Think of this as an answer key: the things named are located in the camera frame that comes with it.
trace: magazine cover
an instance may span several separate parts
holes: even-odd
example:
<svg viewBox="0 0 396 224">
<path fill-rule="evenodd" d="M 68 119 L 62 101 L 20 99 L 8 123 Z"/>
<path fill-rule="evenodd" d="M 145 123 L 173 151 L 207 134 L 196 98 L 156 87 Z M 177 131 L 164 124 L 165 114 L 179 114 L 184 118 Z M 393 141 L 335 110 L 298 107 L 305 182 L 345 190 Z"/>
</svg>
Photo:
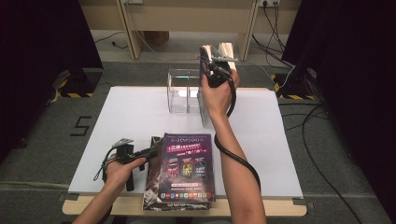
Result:
<svg viewBox="0 0 396 224">
<path fill-rule="evenodd" d="M 215 201 L 211 134 L 165 134 L 157 196 L 159 203 Z"/>
<path fill-rule="evenodd" d="M 160 183 L 163 138 L 151 137 L 151 147 L 157 149 L 158 157 L 148 162 L 148 177 L 143 196 L 143 210 L 148 211 L 184 211 L 208 210 L 209 203 L 158 203 L 157 194 Z"/>
</svg>

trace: gray carpet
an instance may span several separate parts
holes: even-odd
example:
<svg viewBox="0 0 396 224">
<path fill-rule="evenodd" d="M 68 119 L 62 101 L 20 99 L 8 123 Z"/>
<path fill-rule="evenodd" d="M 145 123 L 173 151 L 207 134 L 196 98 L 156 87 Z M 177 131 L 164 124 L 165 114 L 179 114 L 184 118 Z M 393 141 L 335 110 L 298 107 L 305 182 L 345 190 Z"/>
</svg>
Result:
<svg viewBox="0 0 396 224">
<path fill-rule="evenodd" d="M 0 166 L 0 223 L 62 223 L 74 217 L 62 213 L 67 192 L 111 86 L 165 86 L 170 68 L 196 69 L 195 63 L 104 63 L 104 73 L 91 98 L 59 98 L 41 114 L 26 136 L 27 146 L 13 149 Z M 285 69 L 266 67 L 270 74 Z M 241 87 L 274 89 L 256 65 L 238 64 Z M 279 99 L 281 104 L 319 103 Z M 390 223 L 361 169 L 348 157 L 324 107 L 304 126 L 312 105 L 281 105 L 291 156 L 299 176 L 308 214 L 304 217 L 270 217 L 269 223 L 357 223 L 310 160 L 345 197 L 363 223 Z M 89 126 L 85 135 L 79 125 Z M 35 186 L 26 182 L 37 183 Z"/>
</svg>

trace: transparent container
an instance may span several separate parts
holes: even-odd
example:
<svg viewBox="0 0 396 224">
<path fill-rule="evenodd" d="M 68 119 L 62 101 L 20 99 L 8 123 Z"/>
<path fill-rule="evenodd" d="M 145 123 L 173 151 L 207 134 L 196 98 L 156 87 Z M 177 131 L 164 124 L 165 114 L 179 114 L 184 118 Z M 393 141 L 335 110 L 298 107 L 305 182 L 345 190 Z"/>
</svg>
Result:
<svg viewBox="0 0 396 224">
<path fill-rule="evenodd" d="M 200 113 L 198 69 L 169 69 L 168 107 L 170 113 Z"/>
</svg>

